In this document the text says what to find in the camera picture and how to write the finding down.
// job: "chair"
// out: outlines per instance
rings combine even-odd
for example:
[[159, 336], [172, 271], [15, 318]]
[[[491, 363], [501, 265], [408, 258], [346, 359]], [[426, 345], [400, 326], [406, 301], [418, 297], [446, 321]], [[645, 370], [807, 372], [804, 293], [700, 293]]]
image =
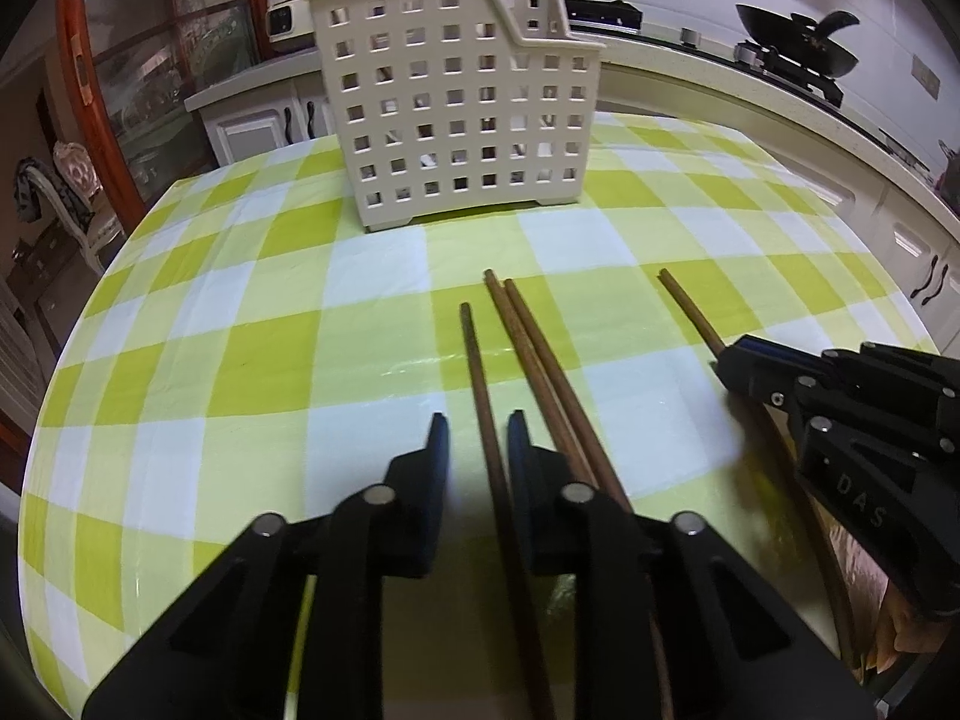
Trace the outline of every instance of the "chair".
[[[95, 274], [102, 276], [104, 274], [103, 263], [97, 252], [102, 250], [110, 241], [118, 235], [123, 234], [123, 227], [117, 214], [114, 213], [112, 206], [104, 193], [103, 185], [100, 183], [100, 177], [97, 175], [90, 160], [90, 155], [86, 149], [79, 143], [61, 143], [57, 141], [54, 145], [54, 166], [56, 171], [64, 177], [67, 185], [75, 191], [80, 199], [93, 211], [94, 217], [90, 220], [88, 231], [83, 232], [67, 213], [64, 204], [59, 200], [59, 196], [53, 191], [50, 196], [49, 190], [53, 187], [46, 179], [43, 180], [43, 192], [50, 199], [56, 215], [64, 224], [66, 230], [71, 236], [77, 239], [80, 244], [80, 251], [83, 253], [83, 259], [90, 266]], [[38, 175], [37, 170], [28, 170], [32, 177]]]

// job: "brown chopstick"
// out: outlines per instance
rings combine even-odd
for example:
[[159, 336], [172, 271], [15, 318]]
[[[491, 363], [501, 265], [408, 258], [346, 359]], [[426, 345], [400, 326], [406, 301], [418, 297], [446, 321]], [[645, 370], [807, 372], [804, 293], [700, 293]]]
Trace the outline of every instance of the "brown chopstick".
[[604, 493], [610, 495], [614, 501], [620, 504], [620, 507], [624, 509], [625, 512], [632, 512], [634, 509], [630, 504], [630, 499], [627, 498], [626, 490], [624, 490], [619, 477], [616, 475], [616, 471], [613, 470], [610, 457], [607, 455], [606, 450], [603, 449], [603, 445], [600, 443], [600, 439], [597, 437], [593, 425], [590, 424], [590, 420], [584, 411], [584, 407], [580, 403], [580, 399], [577, 397], [573, 387], [570, 386], [570, 381], [566, 378], [563, 367], [560, 367], [557, 355], [555, 355], [553, 349], [550, 348], [549, 341], [546, 340], [544, 332], [541, 331], [539, 324], [536, 323], [536, 318], [533, 312], [530, 311], [526, 300], [523, 299], [523, 295], [520, 294], [520, 289], [517, 288], [517, 284], [515, 284], [512, 279], [507, 279], [503, 282], [503, 286], [506, 290], [507, 297], [510, 298], [510, 303], [514, 306], [515, 312], [517, 312], [517, 317], [520, 318], [523, 329], [526, 330], [527, 336], [530, 338], [530, 343], [533, 345], [534, 351], [536, 351], [536, 357], [539, 358], [541, 365], [544, 367], [544, 372], [550, 380], [550, 384], [553, 386], [553, 391], [557, 394], [557, 399], [560, 401], [560, 406], [566, 413], [570, 427], [573, 428], [577, 440], [579, 440], [581, 447], [583, 447], [584, 456], [587, 457], [587, 463], [593, 471], [599, 487]]
[[[697, 308], [690, 295], [686, 293], [667, 269], [662, 269], [659, 272], [659, 280], [697, 329], [714, 357], [719, 356], [720, 352], [726, 348], [726, 344], [723, 343], [723, 338], [720, 338], [719, 333], [707, 321], [703, 312]], [[757, 426], [763, 442], [769, 448], [787, 498], [793, 504], [813, 550], [813, 557], [824, 581], [824, 589], [827, 591], [827, 600], [829, 601], [830, 612], [833, 615], [834, 628], [837, 631], [840, 659], [851, 671], [859, 672], [862, 669], [862, 655], [858, 653], [856, 648], [856, 627], [853, 624], [853, 606], [851, 605], [850, 594], [847, 591], [836, 552], [834, 552], [829, 537], [824, 531], [823, 522], [817, 514], [810, 496], [797, 480], [793, 455], [764, 405], [742, 398], [737, 400]]]
[[510, 336], [510, 341], [517, 351], [520, 367], [523, 368], [527, 383], [533, 391], [536, 405], [539, 406], [541, 414], [544, 416], [544, 422], [546, 422], [546, 428], [550, 432], [553, 445], [560, 454], [565, 456], [570, 465], [570, 472], [576, 480], [586, 482], [589, 485], [596, 485], [596, 480], [587, 464], [587, 457], [584, 455], [576, 437], [574, 437], [573, 430], [570, 429], [568, 420], [566, 420], [566, 416], [560, 408], [560, 402], [544, 374], [544, 369], [536, 357], [536, 351], [534, 351], [526, 330], [523, 329], [520, 318], [517, 317], [514, 306], [510, 303], [510, 298], [507, 298], [507, 293], [493, 271], [484, 271], [483, 278], [487, 284], [487, 290], [490, 292], [490, 297], [493, 299], [493, 305], [496, 306], [496, 311], [500, 314], [500, 321], [503, 322], [507, 335]]
[[483, 370], [480, 346], [469, 303], [460, 306], [460, 324], [464, 331], [464, 346], [467, 348], [467, 366], [470, 372], [470, 387], [476, 407], [477, 423], [480, 426], [480, 442], [487, 465], [487, 480], [493, 500], [493, 522], [496, 525], [496, 540], [500, 547], [500, 560], [507, 581], [507, 599], [510, 615], [520, 650], [520, 668], [527, 691], [530, 716], [533, 720], [554, 720], [553, 696], [547, 675], [544, 650], [536, 625], [536, 610], [530, 586], [527, 584], [514, 528], [514, 512], [510, 505], [507, 477], [503, 470], [500, 445], [496, 440], [496, 423], [487, 389], [487, 377]]

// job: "white plastic basket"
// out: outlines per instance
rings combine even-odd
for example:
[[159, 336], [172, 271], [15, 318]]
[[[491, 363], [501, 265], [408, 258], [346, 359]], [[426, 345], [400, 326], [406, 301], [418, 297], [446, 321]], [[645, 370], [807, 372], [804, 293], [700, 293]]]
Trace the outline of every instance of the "white plastic basket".
[[308, 0], [368, 229], [583, 184], [601, 44], [563, 0]]

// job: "black wok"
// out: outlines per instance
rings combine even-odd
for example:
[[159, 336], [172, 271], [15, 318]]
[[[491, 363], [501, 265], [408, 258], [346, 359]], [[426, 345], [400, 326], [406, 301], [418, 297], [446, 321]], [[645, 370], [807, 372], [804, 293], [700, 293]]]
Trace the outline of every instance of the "black wok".
[[776, 49], [821, 76], [838, 79], [856, 67], [857, 58], [851, 52], [827, 39], [837, 29], [860, 23], [853, 13], [834, 10], [817, 23], [799, 13], [788, 19], [751, 5], [738, 5], [736, 11], [758, 45]]

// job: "green and white tablecloth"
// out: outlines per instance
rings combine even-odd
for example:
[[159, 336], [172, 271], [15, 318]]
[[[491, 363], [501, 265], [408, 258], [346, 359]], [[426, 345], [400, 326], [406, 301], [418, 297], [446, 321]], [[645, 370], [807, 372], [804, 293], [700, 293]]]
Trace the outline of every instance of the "green and white tablecloth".
[[[474, 307], [498, 420], [549, 445], [482, 285], [517, 280], [635, 508], [697, 509], [829, 638], [816, 572], [664, 293], [668, 266], [728, 341], [933, 350], [893, 281], [802, 180], [710, 124], [598, 114], [575, 205], [365, 234], [334, 138], [171, 187], [110, 266], [47, 392], [20, 521], [42, 682], [90, 690], [258, 512], [328, 512], [452, 427], [433, 574], [388, 581], [393, 717], [507, 716], [520, 690], [457, 308]], [[557, 683], [565, 599], [536, 586]]]

